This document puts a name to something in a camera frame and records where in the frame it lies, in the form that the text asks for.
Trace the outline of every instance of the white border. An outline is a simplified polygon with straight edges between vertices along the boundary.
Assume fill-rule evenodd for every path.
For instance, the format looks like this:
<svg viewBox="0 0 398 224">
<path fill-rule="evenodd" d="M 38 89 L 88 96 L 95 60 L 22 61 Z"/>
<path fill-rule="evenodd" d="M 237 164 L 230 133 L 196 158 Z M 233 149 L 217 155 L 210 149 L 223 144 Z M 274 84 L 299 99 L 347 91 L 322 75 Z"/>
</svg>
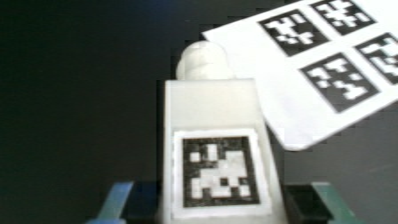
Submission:
<svg viewBox="0 0 398 224">
<path fill-rule="evenodd" d="M 183 139 L 249 137 L 253 168 L 258 186 L 258 205 L 228 205 L 212 207 L 183 207 Z M 173 137 L 173 218 L 208 218 L 249 215 L 269 215 L 272 213 L 272 201 L 269 183 L 265 178 L 265 164 L 262 161 L 258 134 L 255 129 L 176 131 Z"/>
</svg>

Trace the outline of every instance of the dark background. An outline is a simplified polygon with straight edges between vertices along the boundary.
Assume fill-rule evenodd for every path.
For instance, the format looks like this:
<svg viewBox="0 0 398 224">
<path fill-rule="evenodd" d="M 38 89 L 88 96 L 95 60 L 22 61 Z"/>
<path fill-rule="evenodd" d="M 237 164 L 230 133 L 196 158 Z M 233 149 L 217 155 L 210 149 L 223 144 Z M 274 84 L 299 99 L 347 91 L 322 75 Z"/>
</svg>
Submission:
<svg viewBox="0 0 398 224">
<path fill-rule="evenodd" d="M 84 223 L 116 181 L 160 178 L 162 80 L 199 32 L 281 0 L 2 1 L 0 223 Z M 333 182 L 368 223 L 398 220 L 398 104 L 301 153 L 281 181 Z"/>
</svg>

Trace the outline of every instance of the white paper sheet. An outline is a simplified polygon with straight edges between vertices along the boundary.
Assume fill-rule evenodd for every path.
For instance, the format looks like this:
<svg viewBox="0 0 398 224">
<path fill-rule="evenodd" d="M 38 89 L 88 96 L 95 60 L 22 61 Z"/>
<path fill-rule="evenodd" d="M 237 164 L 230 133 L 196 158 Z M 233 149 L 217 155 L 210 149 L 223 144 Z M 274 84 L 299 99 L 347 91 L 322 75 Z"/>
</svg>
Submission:
<svg viewBox="0 0 398 224">
<path fill-rule="evenodd" d="M 239 78 L 255 78 L 267 123 L 303 150 L 398 99 L 390 0 L 304 0 L 205 32 Z"/>
</svg>

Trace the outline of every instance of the black and white pattern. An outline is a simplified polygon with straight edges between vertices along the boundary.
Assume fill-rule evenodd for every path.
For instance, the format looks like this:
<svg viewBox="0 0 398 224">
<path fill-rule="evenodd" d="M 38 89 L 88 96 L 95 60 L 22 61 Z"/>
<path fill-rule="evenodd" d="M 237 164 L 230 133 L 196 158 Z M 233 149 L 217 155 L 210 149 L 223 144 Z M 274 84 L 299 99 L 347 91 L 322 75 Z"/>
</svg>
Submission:
<svg viewBox="0 0 398 224">
<path fill-rule="evenodd" d="M 375 23 L 370 15 L 350 0 L 326 0 L 313 8 L 342 35 L 347 35 Z"/>
<path fill-rule="evenodd" d="M 183 139 L 185 207 L 260 204 L 249 137 Z"/>
<path fill-rule="evenodd" d="M 260 22 L 288 56 L 294 56 L 329 40 L 299 10 Z"/>
<path fill-rule="evenodd" d="M 343 54 L 319 61 L 303 72 L 338 112 L 379 93 Z"/>
<path fill-rule="evenodd" d="M 377 67 L 384 77 L 398 84 L 398 41 L 390 33 L 358 46 L 359 53 Z"/>
</svg>

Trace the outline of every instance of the white block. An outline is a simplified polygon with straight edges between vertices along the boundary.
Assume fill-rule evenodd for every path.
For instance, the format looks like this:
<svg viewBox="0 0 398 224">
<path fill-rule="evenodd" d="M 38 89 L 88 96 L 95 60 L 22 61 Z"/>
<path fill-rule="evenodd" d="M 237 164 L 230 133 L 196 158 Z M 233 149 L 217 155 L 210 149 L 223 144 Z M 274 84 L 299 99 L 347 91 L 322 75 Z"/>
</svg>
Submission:
<svg viewBox="0 0 398 224">
<path fill-rule="evenodd" d="M 164 149 L 160 222 L 287 224 L 253 80 L 166 83 Z"/>
</svg>

